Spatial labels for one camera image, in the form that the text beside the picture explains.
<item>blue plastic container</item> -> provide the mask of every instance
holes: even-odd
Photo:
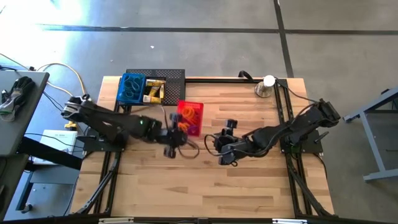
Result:
[[[122,76],[116,99],[123,103],[142,103],[145,75],[125,73]]]

